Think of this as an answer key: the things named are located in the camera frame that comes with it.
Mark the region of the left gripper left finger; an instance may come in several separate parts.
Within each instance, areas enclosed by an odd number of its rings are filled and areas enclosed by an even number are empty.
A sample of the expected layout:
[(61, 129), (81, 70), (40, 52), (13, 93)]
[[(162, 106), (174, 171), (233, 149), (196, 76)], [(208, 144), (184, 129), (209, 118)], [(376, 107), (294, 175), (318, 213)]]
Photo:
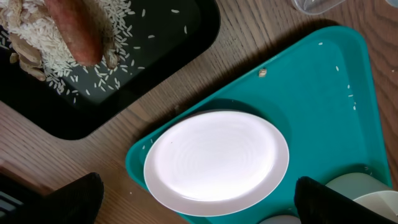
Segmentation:
[(95, 172), (46, 196), (1, 175), (1, 223), (94, 224), (103, 199), (104, 184)]

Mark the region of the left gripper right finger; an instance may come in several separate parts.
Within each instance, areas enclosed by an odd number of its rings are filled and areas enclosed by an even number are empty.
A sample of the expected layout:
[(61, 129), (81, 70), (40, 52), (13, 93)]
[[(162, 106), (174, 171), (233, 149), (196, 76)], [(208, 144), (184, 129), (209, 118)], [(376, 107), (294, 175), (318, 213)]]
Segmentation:
[(296, 182), (294, 204), (302, 224), (394, 224), (306, 176)]

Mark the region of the white bowl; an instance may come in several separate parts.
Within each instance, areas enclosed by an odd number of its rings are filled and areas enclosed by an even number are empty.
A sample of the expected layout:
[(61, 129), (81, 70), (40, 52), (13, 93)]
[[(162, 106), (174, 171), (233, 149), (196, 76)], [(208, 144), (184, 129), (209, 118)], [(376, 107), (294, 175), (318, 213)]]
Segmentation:
[(359, 172), (339, 176), (327, 183), (326, 186), (351, 200), (374, 192), (392, 191), (391, 187), (381, 181)]

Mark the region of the small white plate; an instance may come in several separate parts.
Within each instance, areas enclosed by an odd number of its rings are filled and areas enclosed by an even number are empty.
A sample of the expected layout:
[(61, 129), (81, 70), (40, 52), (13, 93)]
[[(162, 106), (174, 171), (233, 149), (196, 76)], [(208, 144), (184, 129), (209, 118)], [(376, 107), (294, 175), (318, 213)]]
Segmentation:
[(279, 215), (265, 219), (259, 224), (301, 224), (301, 221), (295, 216)]

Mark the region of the white cup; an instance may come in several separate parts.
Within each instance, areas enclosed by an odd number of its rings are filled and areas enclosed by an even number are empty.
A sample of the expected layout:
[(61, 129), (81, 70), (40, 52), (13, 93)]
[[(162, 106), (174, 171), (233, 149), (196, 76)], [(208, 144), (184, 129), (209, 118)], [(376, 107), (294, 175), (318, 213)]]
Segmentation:
[(384, 190), (360, 196), (354, 201), (397, 223), (397, 192)]

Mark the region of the large white plate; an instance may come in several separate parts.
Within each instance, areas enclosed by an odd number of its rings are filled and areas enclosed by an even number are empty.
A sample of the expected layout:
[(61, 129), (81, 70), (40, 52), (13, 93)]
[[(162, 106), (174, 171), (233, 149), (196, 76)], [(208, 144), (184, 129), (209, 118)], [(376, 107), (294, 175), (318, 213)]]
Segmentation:
[(273, 124), (241, 111), (208, 111), (183, 119), (156, 140), (144, 180), (165, 207), (217, 217), (269, 196), (288, 166), (287, 141)]

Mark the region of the rice and food scraps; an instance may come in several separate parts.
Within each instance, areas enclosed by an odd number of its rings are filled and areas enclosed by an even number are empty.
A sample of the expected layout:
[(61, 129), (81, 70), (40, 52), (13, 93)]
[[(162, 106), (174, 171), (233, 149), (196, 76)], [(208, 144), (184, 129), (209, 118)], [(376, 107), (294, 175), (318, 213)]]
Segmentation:
[(101, 103), (141, 85), (146, 70), (184, 42), (199, 24), (193, 1), (84, 1), (103, 44), (93, 66), (71, 55), (44, 1), (1, 1), (1, 48), (11, 63), (71, 103)]

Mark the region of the orange carrot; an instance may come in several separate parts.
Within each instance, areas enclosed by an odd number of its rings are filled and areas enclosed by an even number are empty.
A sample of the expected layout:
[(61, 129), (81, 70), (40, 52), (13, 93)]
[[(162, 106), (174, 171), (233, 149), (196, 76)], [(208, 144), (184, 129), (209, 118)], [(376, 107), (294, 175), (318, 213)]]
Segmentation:
[(44, 3), (73, 58), (83, 66), (99, 63), (103, 44), (85, 3), (82, 0), (45, 0)]

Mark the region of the teal serving tray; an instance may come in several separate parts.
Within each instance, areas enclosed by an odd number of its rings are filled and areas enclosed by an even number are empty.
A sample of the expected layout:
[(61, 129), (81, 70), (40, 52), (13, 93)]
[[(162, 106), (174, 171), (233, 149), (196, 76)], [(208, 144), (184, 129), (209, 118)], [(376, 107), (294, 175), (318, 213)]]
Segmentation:
[(364, 172), (391, 185), (381, 122), (363, 37), (331, 26), (317, 30), (181, 113), (241, 110), (261, 116), (287, 140), (287, 173), (256, 205), (220, 217), (186, 216), (190, 223), (259, 223), (292, 213), (295, 183), (308, 176), (326, 184)]

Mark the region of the black plastic tray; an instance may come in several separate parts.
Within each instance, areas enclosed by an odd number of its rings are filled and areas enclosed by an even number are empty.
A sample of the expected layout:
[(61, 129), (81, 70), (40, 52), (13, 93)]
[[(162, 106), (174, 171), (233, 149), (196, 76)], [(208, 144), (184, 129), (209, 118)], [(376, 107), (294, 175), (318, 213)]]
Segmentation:
[(1, 101), (55, 137), (81, 139), (203, 53), (220, 29), (214, 0), (124, 5), (117, 10), (114, 70), (71, 63), (39, 81), (9, 61), (11, 43), (2, 30)]

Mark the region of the clear plastic bin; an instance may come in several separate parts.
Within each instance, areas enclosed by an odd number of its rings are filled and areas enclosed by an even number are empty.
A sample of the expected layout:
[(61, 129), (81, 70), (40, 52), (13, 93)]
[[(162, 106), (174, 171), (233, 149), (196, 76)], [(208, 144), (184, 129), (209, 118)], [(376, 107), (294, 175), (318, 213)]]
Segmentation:
[(293, 7), (308, 15), (317, 16), (330, 11), (331, 9), (342, 5), (344, 2), (356, 4), (369, 4), (372, 6), (382, 5), (381, 12), (394, 11), (397, 14), (397, 0), (291, 0)]

